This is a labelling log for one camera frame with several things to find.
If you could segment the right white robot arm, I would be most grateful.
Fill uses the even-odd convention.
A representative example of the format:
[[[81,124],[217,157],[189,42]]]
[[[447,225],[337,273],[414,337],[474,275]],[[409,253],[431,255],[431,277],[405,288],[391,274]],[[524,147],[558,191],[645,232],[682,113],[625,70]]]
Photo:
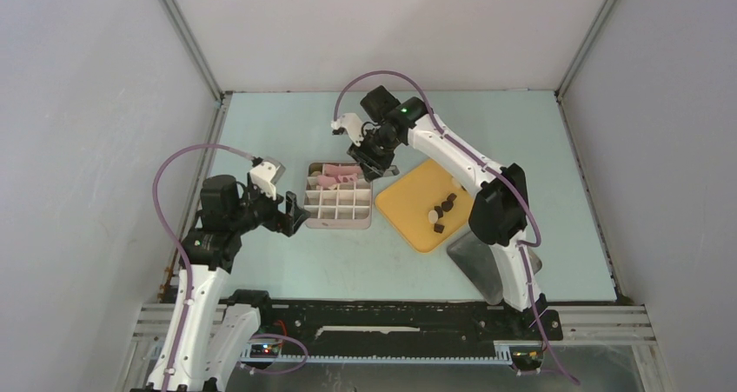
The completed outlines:
[[[392,165],[395,150],[405,145],[446,170],[473,198],[468,225],[486,243],[500,268],[508,332],[531,336],[541,325],[542,292],[528,251],[541,243],[539,226],[528,205],[527,179],[516,163],[504,166],[468,145],[434,113],[425,96],[400,102],[385,87],[371,90],[360,105],[372,129],[355,113],[334,113],[334,134],[346,134],[349,156],[374,181]]]

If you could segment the pink handled metal tongs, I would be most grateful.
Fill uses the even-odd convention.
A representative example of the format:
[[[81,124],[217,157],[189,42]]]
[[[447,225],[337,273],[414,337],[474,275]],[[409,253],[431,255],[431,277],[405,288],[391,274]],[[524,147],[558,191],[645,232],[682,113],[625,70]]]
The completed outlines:
[[[341,184],[353,183],[361,178],[362,169],[358,165],[325,163],[322,172],[316,176],[316,183],[322,189],[336,189]]]

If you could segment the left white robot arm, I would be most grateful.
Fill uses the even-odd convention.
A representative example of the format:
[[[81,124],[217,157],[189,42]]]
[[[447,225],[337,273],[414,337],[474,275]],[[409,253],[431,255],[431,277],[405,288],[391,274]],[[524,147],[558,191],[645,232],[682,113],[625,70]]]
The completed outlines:
[[[249,340],[275,325],[267,291],[238,289],[227,300],[220,328],[213,328],[242,236],[259,228],[293,236],[308,218],[292,191],[279,195],[230,175],[203,182],[196,220],[180,241],[183,267],[173,315],[143,390],[225,389]]]

